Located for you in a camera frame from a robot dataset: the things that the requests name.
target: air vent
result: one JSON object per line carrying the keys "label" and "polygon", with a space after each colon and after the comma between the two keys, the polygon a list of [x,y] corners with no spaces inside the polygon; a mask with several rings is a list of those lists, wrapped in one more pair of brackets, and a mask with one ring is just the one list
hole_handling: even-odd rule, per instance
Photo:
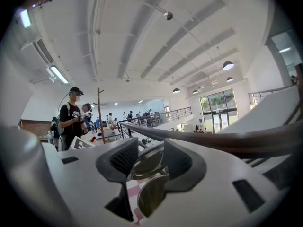
{"label": "air vent", "polygon": [[38,40],[36,42],[36,44],[38,45],[39,49],[38,52],[39,54],[42,56],[42,58],[45,60],[46,59],[46,63],[47,64],[52,64],[54,62],[52,56],[50,55],[50,53],[48,52],[47,48],[45,47],[42,39]]}

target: ceiling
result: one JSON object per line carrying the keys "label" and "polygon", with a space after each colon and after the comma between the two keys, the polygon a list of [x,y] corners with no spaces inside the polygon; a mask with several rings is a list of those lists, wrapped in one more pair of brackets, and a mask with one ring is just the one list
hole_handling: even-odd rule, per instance
{"label": "ceiling", "polygon": [[[236,2],[54,0],[29,13],[52,64],[71,84],[106,80],[115,88],[115,81],[130,79],[188,88],[219,77],[225,82],[227,75],[240,78],[244,46],[232,13]],[[223,71],[225,61],[235,68]]]}

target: brown panel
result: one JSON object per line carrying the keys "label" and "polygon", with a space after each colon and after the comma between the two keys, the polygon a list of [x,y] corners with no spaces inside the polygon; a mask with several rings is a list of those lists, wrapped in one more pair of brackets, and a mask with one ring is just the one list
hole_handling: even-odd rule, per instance
{"label": "brown panel", "polygon": [[32,132],[36,136],[44,136],[51,128],[51,121],[21,120],[22,129]]}

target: wooden pole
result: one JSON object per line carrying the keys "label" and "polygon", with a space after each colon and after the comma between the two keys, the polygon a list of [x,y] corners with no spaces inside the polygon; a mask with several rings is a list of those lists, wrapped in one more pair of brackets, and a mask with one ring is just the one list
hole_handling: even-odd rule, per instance
{"label": "wooden pole", "polygon": [[105,144],[104,133],[103,133],[103,126],[102,126],[102,119],[101,119],[101,110],[100,110],[100,88],[98,88],[97,97],[98,97],[98,111],[99,111],[100,129],[101,129],[101,133],[102,133],[103,144]]}

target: person in blue shirt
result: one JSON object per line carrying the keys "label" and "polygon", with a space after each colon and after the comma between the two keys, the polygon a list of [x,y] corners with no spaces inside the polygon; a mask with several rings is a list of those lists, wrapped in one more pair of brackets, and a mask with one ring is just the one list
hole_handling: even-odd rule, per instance
{"label": "person in blue shirt", "polygon": [[100,127],[99,117],[97,117],[97,119],[96,119],[96,126],[97,126],[97,127]]}

